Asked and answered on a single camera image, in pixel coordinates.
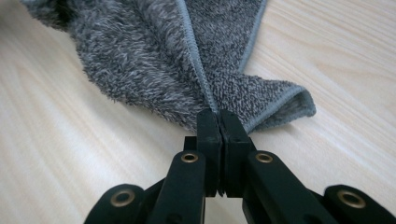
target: tabletop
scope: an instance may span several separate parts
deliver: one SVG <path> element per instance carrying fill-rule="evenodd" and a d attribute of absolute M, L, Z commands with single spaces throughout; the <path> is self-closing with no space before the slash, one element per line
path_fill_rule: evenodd
<path fill-rule="evenodd" d="M 396 214 L 396 2 L 270 0 L 245 73 L 306 87 L 317 114 L 252 133 L 304 185 L 345 184 Z M 148 188 L 193 135 L 115 103 L 65 33 L 0 2 L 1 223 L 82 223 L 108 189 Z M 246 223 L 240 199 L 206 199 L 205 223 Z"/>

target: wooden table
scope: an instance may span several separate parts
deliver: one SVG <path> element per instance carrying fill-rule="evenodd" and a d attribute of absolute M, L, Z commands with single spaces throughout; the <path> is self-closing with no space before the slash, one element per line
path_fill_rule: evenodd
<path fill-rule="evenodd" d="M 307 87 L 318 113 L 251 135 L 309 188 L 365 191 L 396 214 L 396 2 L 270 0 L 246 73 Z M 1 223 L 81 223 L 109 188 L 165 177 L 185 135 L 108 100 L 67 34 L 0 3 Z M 206 223 L 246 223 L 237 199 Z"/>

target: fluffy towel fabric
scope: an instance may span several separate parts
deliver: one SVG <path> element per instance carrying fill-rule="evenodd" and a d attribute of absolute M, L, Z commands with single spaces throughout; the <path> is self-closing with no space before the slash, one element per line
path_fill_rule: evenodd
<path fill-rule="evenodd" d="M 70 34 L 102 93 L 189 130 L 208 107 L 233 111 L 248 133 L 316 112 L 305 88 L 242 73 L 263 0 L 21 1 Z"/>

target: towel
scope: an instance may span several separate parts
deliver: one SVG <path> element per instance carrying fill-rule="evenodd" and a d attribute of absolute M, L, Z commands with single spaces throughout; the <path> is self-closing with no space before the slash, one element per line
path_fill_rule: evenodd
<path fill-rule="evenodd" d="M 89 81 L 110 99 L 196 130 L 205 108 L 238 115 L 247 133 L 316 113 L 310 93 L 243 73 L 264 0 L 21 0 L 67 32 Z"/>

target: screw hole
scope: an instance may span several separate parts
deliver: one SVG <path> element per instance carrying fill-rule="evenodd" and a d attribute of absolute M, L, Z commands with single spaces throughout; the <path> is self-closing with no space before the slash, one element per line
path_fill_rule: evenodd
<path fill-rule="evenodd" d="M 337 196 L 342 203 L 350 207 L 363 208 L 366 206 L 363 198 L 352 191 L 341 189 L 337 192 Z"/>
<path fill-rule="evenodd" d="M 271 161 L 273 161 L 273 158 L 265 153 L 259 153 L 256 155 L 256 160 L 260 161 L 260 162 L 264 162 L 264 163 L 269 163 Z"/>
<path fill-rule="evenodd" d="M 110 199 L 115 207 L 123 207 L 134 201 L 134 192 L 131 189 L 121 189 L 117 191 Z"/>
<path fill-rule="evenodd" d="M 184 162 L 195 162 L 198 161 L 198 156 L 193 153 L 187 153 L 181 156 L 181 160 Z"/>

